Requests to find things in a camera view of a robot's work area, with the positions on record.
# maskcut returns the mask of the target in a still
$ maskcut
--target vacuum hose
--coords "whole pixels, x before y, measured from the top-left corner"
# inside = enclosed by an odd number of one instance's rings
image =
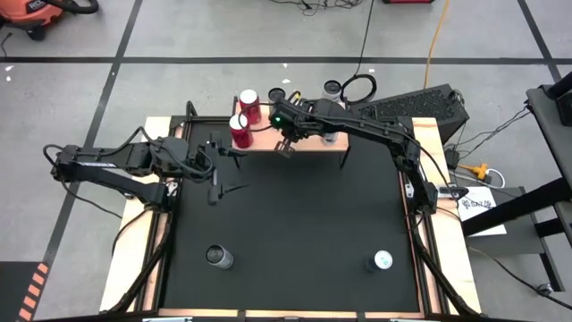
[[[89,6],[81,6],[76,4],[74,1],[64,1],[64,0],[42,0],[47,4],[58,7],[68,13],[77,14],[92,14],[99,10],[99,4],[97,0],[88,0]]]

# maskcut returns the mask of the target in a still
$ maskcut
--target tin can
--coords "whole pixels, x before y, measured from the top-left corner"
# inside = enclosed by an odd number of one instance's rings
[[[260,122],[262,118],[260,114],[260,99],[253,89],[246,89],[240,93],[240,109],[246,109],[244,114],[247,116],[250,124]]]
[[[322,91],[322,98],[330,99],[334,102],[340,102],[341,85],[336,80],[329,80],[324,83],[324,90]],[[338,133],[326,133],[322,137],[324,145],[332,145],[338,140]]]
[[[285,98],[286,92],[281,88],[273,88],[268,91],[268,100],[270,103],[276,102],[280,98]]]
[[[341,85],[336,80],[329,80],[324,84],[322,98],[330,99],[334,102],[340,101]]]
[[[366,269],[370,272],[379,272],[388,269],[393,264],[393,257],[387,250],[380,250],[372,257],[366,259]]]
[[[236,114],[229,121],[231,136],[236,146],[239,148],[248,148],[254,142],[250,129],[250,122],[245,115]]]
[[[212,245],[206,250],[206,261],[208,264],[221,269],[231,268],[234,263],[232,254],[221,245]]]

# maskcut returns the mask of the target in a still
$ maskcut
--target gray floor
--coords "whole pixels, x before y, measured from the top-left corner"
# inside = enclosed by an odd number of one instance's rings
[[[109,57],[98,64],[0,64],[0,260],[41,260],[63,203],[64,192],[49,175],[41,155],[47,143],[83,144],[96,112],[113,57],[135,0],[99,0],[102,12],[68,16],[42,43],[22,32],[5,49],[13,57]],[[527,0],[543,39],[555,58],[572,58],[568,0]],[[432,5],[383,5],[375,1],[366,43],[368,57],[426,57],[443,0]],[[143,0],[126,57],[359,56],[369,2],[352,10],[331,9],[306,17],[294,5],[267,0]],[[8,29],[0,30],[0,39]],[[521,109],[525,91],[553,79],[545,64],[495,65],[493,58],[543,58],[517,0],[453,0],[434,56],[491,58],[489,64],[438,64],[430,83],[449,83],[467,102],[471,120],[464,138],[494,129]],[[13,66],[7,72],[4,68]],[[572,65],[559,65],[560,74]],[[200,114],[226,115],[231,98],[245,88],[301,89],[318,96],[329,79],[343,81],[355,64],[122,64],[116,76],[96,146],[120,144],[147,116],[182,114],[191,99]],[[422,64],[363,64],[378,80],[376,97],[419,89]],[[359,84],[350,90],[363,93]],[[479,148],[468,164],[486,162],[509,186],[531,190],[559,176],[531,116]],[[121,211],[114,192],[82,184],[80,195]],[[551,209],[538,214],[554,216]],[[36,318],[95,314],[103,293],[117,232],[116,218],[76,202],[66,226]],[[558,269],[572,288],[572,251],[563,236],[549,239]],[[546,282],[536,256],[501,258],[532,283]],[[494,317],[569,321],[572,314],[539,298],[486,258],[471,254],[484,312]],[[555,295],[572,302],[572,292]]]

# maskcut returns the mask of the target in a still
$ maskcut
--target black floor line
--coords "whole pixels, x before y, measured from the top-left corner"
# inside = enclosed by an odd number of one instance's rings
[[[118,57],[6,57],[9,64],[115,64]],[[121,64],[357,64],[359,57],[120,57]],[[426,64],[425,57],[364,57],[365,64]],[[431,64],[459,65],[556,65],[572,64],[572,58],[473,58],[435,57]]]
[[[0,57],[8,64],[112,64],[115,57]]]
[[[143,0],[135,0],[133,8],[131,9],[131,14],[127,21],[125,31],[123,32],[122,40],[119,44],[119,47],[117,48],[117,54],[115,55],[115,58],[113,60],[111,70],[107,75],[107,80],[105,81],[101,97],[99,98],[99,103],[97,103],[96,112],[91,121],[91,125],[89,126],[88,135],[86,137],[85,142],[83,143],[84,147],[93,147],[93,144],[96,141],[97,132],[99,131],[99,126],[101,125],[101,121],[103,120],[104,112],[105,109],[107,108],[109,97],[111,96],[111,93],[114,89],[114,84],[121,66],[121,61],[123,56],[125,55],[125,50],[127,49],[127,44],[129,43],[133,27],[135,26],[135,21],[137,20],[137,15],[139,14],[139,9],[141,8],[142,1]],[[70,190],[74,193],[77,193],[79,187],[80,185],[78,183],[74,183],[70,186]],[[50,237],[50,241],[47,244],[46,253],[44,254],[44,261],[50,267],[54,264],[55,255],[57,254],[57,251],[60,247],[60,243],[62,242],[63,232],[65,231],[65,226],[67,225],[68,219],[70,218],[70,214],[72,213],[72,207],[74,201],[75,198],[69,193],[65,196],[65,199],[63,200],[62,208],[60,209],[60,214],[57,217],[54,230],[52,231],[52,236]]]
[[[530,28],[530,31],[533,33],[534,41],[536,41],[536,45],[540,49],[541,54],[543,54],[543,58],[548,61],[548,69],[551,71],[552,79],[556,81],[560,81],[562,78],[560,76],[560,72],[558,71],[558,67],[552,60],[552,55],[546,43],[544,42],[543,35],[540,33],[538,26],[536,25],[536,21],[534,21],[533,14],[530,12],[530,8],[528,8],[528,4],[526,4],[525,0],[517,0],[518,5],[520,5],[520,9],[522,10],[522,14],[525,15],[526,23]]]

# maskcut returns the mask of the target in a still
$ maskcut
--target wheel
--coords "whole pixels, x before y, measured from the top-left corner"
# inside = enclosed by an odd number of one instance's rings
[[[35,41],[42,41],[46,37],[46,30],[42,26],[36,26],[30,30],[26,30],[28,37]]]

